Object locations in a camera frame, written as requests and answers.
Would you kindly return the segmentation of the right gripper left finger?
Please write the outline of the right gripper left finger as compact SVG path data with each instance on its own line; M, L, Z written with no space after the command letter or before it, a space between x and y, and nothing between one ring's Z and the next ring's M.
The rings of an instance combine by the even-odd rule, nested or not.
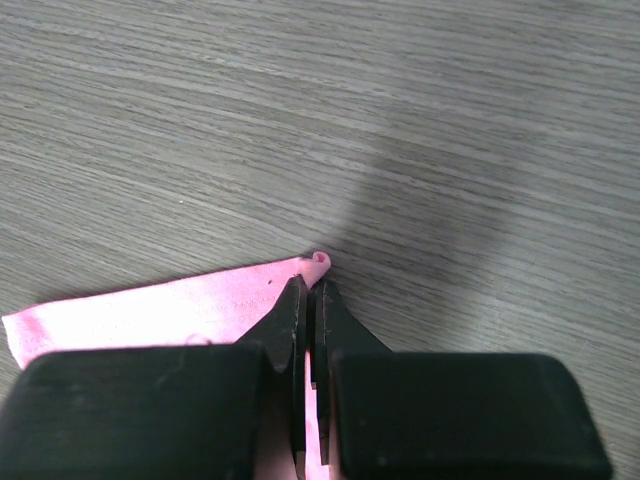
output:
M301 479L307 287L230 344L44 355L1 411L5 479Z

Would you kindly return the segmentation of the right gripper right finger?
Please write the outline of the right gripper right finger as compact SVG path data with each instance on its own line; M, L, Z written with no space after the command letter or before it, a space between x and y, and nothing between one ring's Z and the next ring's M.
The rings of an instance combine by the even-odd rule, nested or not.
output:
M609 479L583 393L536 353L395 352L312 293L319 456L333 479Z

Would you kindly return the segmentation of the pink t shirt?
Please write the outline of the pink t shirt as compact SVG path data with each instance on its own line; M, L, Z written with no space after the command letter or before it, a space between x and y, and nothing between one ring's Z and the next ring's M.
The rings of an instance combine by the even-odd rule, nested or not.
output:
M22 373L38 358L60 352L230 344L274 307L287 282L301 277L309 291L329 270L329 257L243 267L115 293L36 305L3 324ZM319 456L305 352L305 475L327 479Z

